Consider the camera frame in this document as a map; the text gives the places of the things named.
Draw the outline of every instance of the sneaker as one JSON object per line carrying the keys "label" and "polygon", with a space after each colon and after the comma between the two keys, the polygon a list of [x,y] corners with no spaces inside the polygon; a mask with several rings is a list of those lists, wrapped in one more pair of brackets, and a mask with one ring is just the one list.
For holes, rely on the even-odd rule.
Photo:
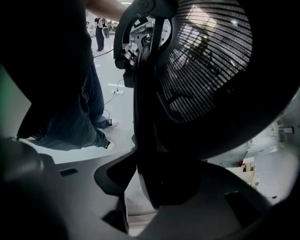
{"label": "sneaker", "polygon": [[104,148],[111,151],[111,150],[114,150],[115,147],[116,147],[116,145],[113,142],[108,141],[108,144]]}
{"label": "sneaker", "polygon": [[108,127],[110,127],[110,128],[114,128],[114,127],[116,127],[116,126],[119,125],[119,122],[117,120],[115,120],[115,119],[109,118],[107,120],[109,121]]}

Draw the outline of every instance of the black mesh backrest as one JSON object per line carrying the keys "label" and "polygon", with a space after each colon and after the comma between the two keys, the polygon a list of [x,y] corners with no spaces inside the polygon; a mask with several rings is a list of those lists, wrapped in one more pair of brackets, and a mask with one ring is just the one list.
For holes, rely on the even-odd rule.
{"label": "black mesh backrest", "polygon": [[267,127],[299,80],[285,77],[288,51],[271,46],[278,28],[267,23],[279,6],[247,0],[178,4],[171,40],[156,62],[156,132],[168,150],[188,147],[205,159]]}

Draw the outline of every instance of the floor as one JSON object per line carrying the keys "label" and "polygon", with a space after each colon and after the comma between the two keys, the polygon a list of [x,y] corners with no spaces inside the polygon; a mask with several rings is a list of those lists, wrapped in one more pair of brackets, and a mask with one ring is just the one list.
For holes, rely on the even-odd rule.
{"label": "floor", "polygon": [[[105,39],[104,50],[97,52],[96,38],[92,37],[92,50],[93,55],[98,56],[109,50],[113,49],[114,35],[110,35],[109,39]],[[58,151],[42,148],[31,144],[39,153],[51,155],[55,163],[66,163],[98,158],[114,154],[116,152],[129,151],[133,146],[131,137],[133,135],[133,89],[125,88],[124,82],[119,82],[119,89],[124,90],[124,95],[114,95],[112,90],[116,86],[110,84],[117,84],[123,78],[124,70],[116,68],[113,59],[113,51],[94,59],[96,71],[101,83],[104,102],[108,102],[112,97],[113,99],[105,105],[105,109],[109,111],[110,117],[119,121],[118,127],[114,129],[105,130],[107,137],[112,140],[116,148],[113,151],[108,151],[104,148],[87,147],[80,150],[71,151]],[[104,116],[108,117],[108,112],[104,112]]]}

